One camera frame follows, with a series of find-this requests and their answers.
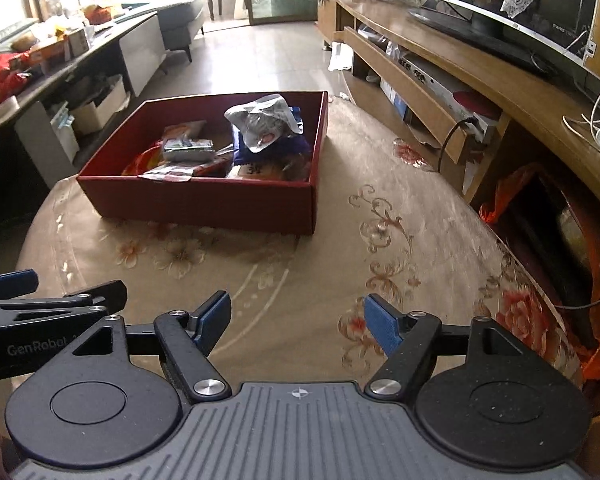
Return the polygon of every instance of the white plastic bag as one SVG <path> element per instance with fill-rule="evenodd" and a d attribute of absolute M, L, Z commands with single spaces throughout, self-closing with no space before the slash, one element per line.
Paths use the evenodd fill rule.
<path fill-rule="evenodd" d="M 353 66 L 353 49 L 346 43 L 331 42 L 330 72 L 348 70 Z"/>
<path fill-rule="evenodd" d="M 253 153 L 261 152 L 282 135 L 302 133 L 289 105 L 280 94 L 233 106 L 224 116 L 240 130 L 245 145 Z"/>

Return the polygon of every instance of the round table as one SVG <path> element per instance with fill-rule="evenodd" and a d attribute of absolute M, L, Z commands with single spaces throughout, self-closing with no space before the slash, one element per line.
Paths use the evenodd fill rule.
<path fill-rule="evenodd" d="M 333 98 L 311 237 L 103 219 L 75 178 L 65 179 L 36 215 L 18 268 L 37 271 L 37 297 L 123 280 L 127 323 L 191 311 L 227 290 L 232 321 L 210 360 L 234 388 L 247 380 L 364 383 L 384 361 L 363 316 L 371 292 L 449 324 L 493 316 L 575 376 L 577 357 L 542 292 L 462 197 L 437 173 L 406 163 L 394 140 Z M 134 362 L 160 372 L 156 358 Z M 440 359 L 438 369 L 461 362 Z"/>

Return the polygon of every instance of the drawer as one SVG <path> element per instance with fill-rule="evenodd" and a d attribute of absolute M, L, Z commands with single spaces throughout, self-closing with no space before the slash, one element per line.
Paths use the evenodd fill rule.
<path fill-rule="evenodd" d="M 409 108 L 426 126 L 427 130 L 442 144 L 456 119 L 449 113 L 438 98 L 422 86 L 416 78 L 407 74 L 393 59 L 360 36 L 355 30 L 346 27 L 344 41 L 360 56 L 381 78 L 394 88 Z M 467 140 L 471 134 L 460 127 L 446 146 L 446 154 L 455 164 L 463 164 L 466 158 Z"/>

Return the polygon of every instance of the red packaging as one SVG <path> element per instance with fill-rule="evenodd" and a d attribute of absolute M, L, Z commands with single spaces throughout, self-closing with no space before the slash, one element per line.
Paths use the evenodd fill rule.
<path fill-rule="evenodd" d="M 314 147 L 307 182 L 214 177 L 159 182 L 120 176 L 138 153 L 160 139 L 170 124 L 206 120 L 205 138 L 212 139 L 215 146 L 230 144 L 231 124 L 224 112 L 269 93 L 146 101 L 82 168 L 78 183 L 106 218 L 310 235 L 317 215 L 318 159 L 327 129 L 327 92 L 282 92 L 289 106 L 300 107 L 304 136 Z"/>

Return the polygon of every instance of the cardboard box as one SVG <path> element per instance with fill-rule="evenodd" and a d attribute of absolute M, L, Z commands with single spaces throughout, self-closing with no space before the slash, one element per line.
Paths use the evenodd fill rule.
<path fill-rule="evenodd" d="M 75 117 L 74 130 L 86 135 L 103 129 L 107 121 L 125 102 L 126 93 L 122 76 L 112 76 L 108 81 L 114 85 L 113 90 L 98 106 L 91 102 L 71 110 L 71 115 Z"/>
<path fill-rule="evenodd" d="M 34 45 L 31 48 L 29 53 L 29 64 L 31 66 L 56 57 L 62 61 L 69 61 L 71 59 L 71 50 L 66 38 L 61 41 L 53 41 L 52 43 L 43 43 L 42 45 Z"/>
<path fill-rule="evenodd" d="M 389 85 L 389 83 L 384 79 L 380 80 L 380 88 L 382 89 L 382 92 L 384 92 L 384 95 L 386 95 L 386 98 L 389 99 L 389 101 L 391 101 L 391 103 L 394 105 L 394 108 L 398 110 L 400 117 L 404 120 L 405 116 L 407 115 L 407 112 L 409 111 L 407 103 L 395 92 L 391 85 Z"/>
<path fill-rule="evenodd" d="M 231 124 L 224 112 L 267 95 L 259 92 L 144 102 L 82 168 L 78 183 L 94 208 L 107 218 L 310 235 L 317 217 L 318 160 L 327 130 L 329 98 L 327 92 L 281 94 L 289 106 L 300 107 L 304 136 L 314 147 L 307 182 L 213 177 L 160 182 L 120 176 L 170 124 L 206 120 L 201 133 L 204 138 L 212 139 L 215 146 L 231 143 Z"/>
<path fill-rule="evenodd" d="M 69 45 L 71 46 L 71 54 L 74 57 L 81 56 L 91 47 L 89 39 L 87 38 L 87 31 L 84 28 L 70 32 L 68 38 Z"/>

